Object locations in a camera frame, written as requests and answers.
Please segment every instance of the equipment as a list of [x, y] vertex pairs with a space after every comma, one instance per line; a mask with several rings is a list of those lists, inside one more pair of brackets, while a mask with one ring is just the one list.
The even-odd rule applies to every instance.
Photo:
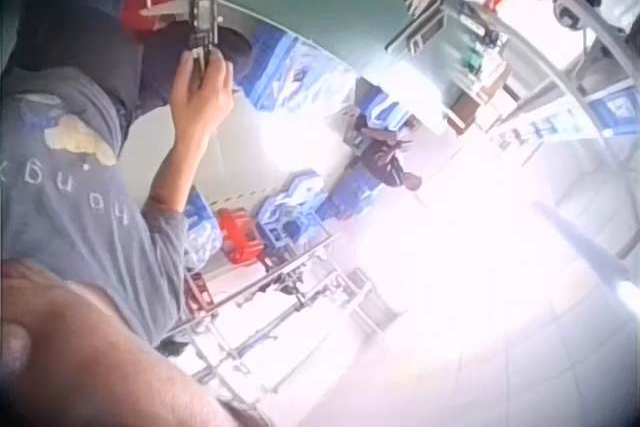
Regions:
[[177, 15], [187, 17], [194, 27], [189, 47], [194, 51], [201, 73], [207, 68], [214, 46], [218, 44], [218, 4], [217, 0], [174, 0], [163, 4], [151, 5], [145, 0], [147, 8], [144, 16]]

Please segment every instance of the metal rack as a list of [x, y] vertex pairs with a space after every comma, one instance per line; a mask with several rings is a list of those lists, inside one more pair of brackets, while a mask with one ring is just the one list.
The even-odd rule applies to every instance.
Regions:
[[[222, 301], [216, 303], [211, 309], [207, 310], [206, 314], [200, 318], [192, 318], [184, 321], [182, 324], [174, 328], [168, 335], [175, 335], [181, 332], [186, 332], [188, 338], [190, 339], [191, 345], [194, 347], [198, 358], [203, 361], [206, 365], [203, 369], [199, 370], [195, 374], [193, 374], [193, 378], [201, 383], [207, 383], [213, 377], [216, 377], [220, 384], [232, 395], [235, 397], [239, 397], [239, 394], [235, 391], [231, 383], [224, 378], [217, 369], [219, 367], [229, 361], [235, 360], [239, 362], [242, 369], [251, 375], [254, 380], [257, 381], [259, 388], [264, 393], [275, 393], [277, 389], [284, 383], [288, 378], [290, 378], [310, 357], [312, 357], [315, 352], [317, 352], [324, 342], [332, 335], [332, 333], [339, 327], [342, 323], [341, 320], [348, 318], [353, 312], [357, 312], [359, 317], [365, 322], [365, 324], [369, 327], [369, 329], [377, 335], [383, 335], [381, 330], [377, 327], [377, 325], [369, 319], [369, 317], [362, 311], [360, 308], [361, 302], [366, 298], [366, 296], [372, 291], [373, 287], [369, 281], [364, 279], [364, 286], [358, 289], [347, 277], [347, 275], [338, 267], [338, 265], [329, 260], [328, 258], [323, 259], [325, 261], [325, 265], [329, 267], [327, 275], [324, 276], [316, 285], [314, 285], [310, 290], [306, 292], [298, 292], [297, 302], [285, 309], [271, 321], [269, 321], [266, 325], [259, 328], [253, 334], [244, 339], [240, 344], [236, 346], [231, 346], [231, 344], [227, 341], [225, 336], [216, 328], [213, 322], [213, 316], [225, 305], [229, 305], [234, 300], [239, 300], [243, 296], [250, 295], [252, 292], [255, 292], [260, 287], [269, 284], [273, 281], [277, 276], [282, 274], [287, 274], [291, 272], [295, 272], [298, 269], [302, 269], [308, 265], [308, 261], [314, 256], [323, 251], [323, 248], [329, 245], [336, 237], [328, 236], [322, 242], [307, 250], [303, 254], [297, 256], [286, 264], [273, 269], [267, 275], [261, 277], [248, 284], [247, 286], [239, 289], [238, 291], [228, 295]], [[199, 302], [204, 305], [204, 302], [201, 300], [201, 296], [197, 293], [197, 290], [194, 289], [192, 285], [192, 281], [188, 278], [187, 282], [190, 283], [192, 287], [192, 291], [196, 292], [196, 298]], [[327, 332], [322, 336], [320, 341], [314, 345], [314, 347], [308, 352], [303, 359], [298, 362], [294, 368], [288, 371], [283, 378], [281, 378], [274, 387], [267, 387], [260, 379], [257, 379], [255, 374], [253, 374], [250, 369], [243, 363], [243, 356], [246, 355], [257, 343], [259, 343], [262, 339], [265, 339], [271, 332], [277, 329], [280, 325], [286, 322], [289, 318], [295, 315], [297, 312], [313, 305], [317, 299], [319, 299], [325, 289], [327, 289], [332, 283], [340, 282], [343, 285], [343, 288], [346, 288], [347, 291], [350, 291], [351, 298], [349, 301], [345, 302], [341, 309], [341, 313], [337, 316], [335, 322], [331, 323], [331, 328], [327, 330]], [[192, 327], [195, 325], [204, 325], [207, 329], [208, 333], [215, 339], [215, 342], [218, 344], [219, 349], [224, 353], [222, 357], [211, 360], [207, 353], [203, 350], [201, 346], [198, 345], [198, 341], [192, 331]]]
[[[620, 37], [616, 28], [606, 22], [591, 6], [584, 0], [559, 0], [564, 5], [575, 12], [583, 21], [587, 28], [593, 30], [598, 40], [611, 52], [616, 61], [624, 69], [630, 79], [636, 86], [640, 86], [640, 57], [632, 52]], [[633, 183], [629, 175], [629, 165], [627, 159], [618, 159], [610, 142], [602, 135], [602, 126], [598, 119], [588, 108], [587, 100], [579, 88], [575, 74], [580, 70], [578, 68], [568, 73], [557, 69], [536, 47], [534, 47], [527, 39], [525, 39], [517, 30], [513, 29], [507, 23], [502, 21], [495, 13], [490, 12], [483, 7], [476, 7], [479, 16], [488, 24], [492, 25], [496, 30], [503, 32], [509, 36], [511, 41], [516, 42], [538, 63], [549, 75], [549, 77], [558, 85], [560, 89], [570, 98], [574, 99], [580, 107], [583, 115], [588, 119], [593, 130], [593, 136], [601, 145], [605, 158], [612, 168], [619, 172], [623, 177], [627, 195], [629, 197], [631, 207], [633, 209], [633, 217], [636, 228], [640, 231], [640, 208], [638, 206], [638, 198], [633, 188]]]

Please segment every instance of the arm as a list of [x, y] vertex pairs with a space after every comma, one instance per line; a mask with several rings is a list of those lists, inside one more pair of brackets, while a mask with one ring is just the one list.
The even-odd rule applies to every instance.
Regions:
[[183, 55], [171, 92], [175, 141], [151, 185], [145, 211], [181, 213], [209, 137], [233, 106], [233, 66], [215, 51], [200, 88], [191, 91], [193, 56]]
[[380, 152], [377, 154], [376, 161], [378, 162], [378, 165], [385, 165], [391, 162], [394, 155], [396, 155], [396, 149], [389, 149], [386, 152]]

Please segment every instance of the gray t-shirt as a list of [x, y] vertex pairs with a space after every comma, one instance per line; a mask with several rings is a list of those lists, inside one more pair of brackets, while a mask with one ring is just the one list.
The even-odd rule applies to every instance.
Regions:
[[183, 302], [185, 217], [138, 210], [113, 104], [80, 71], [15, 71], [2, 97], [2, 258], [101, 287], [157, 343]]

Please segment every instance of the person in dark shirt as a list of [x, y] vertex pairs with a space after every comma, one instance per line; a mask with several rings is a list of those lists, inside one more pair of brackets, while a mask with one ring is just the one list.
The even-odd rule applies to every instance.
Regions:
[[404, 185], [412, 192], [420, 189], [422, 178], [405, 172], [398, 159], [398, 152], [408, 146], [410, 141], [400, 140], [396, 132], [369, 127], [367, 118], [362, 114], [356, 118], [354, 129], [371, 139], [359, 158], [371, 175], [389, 187]]
[[400, 160], [398, 151], [406, 143], [398, 141], [391, 145], [381, 140], [372, 140], [369, 146], [360, 156], [362, 165], [376, 179], [389, 187], [400, 187], [404, 185], [407, 189], [415, 192], [422, 186], [422, 178], [411, 172], [406, 172]]

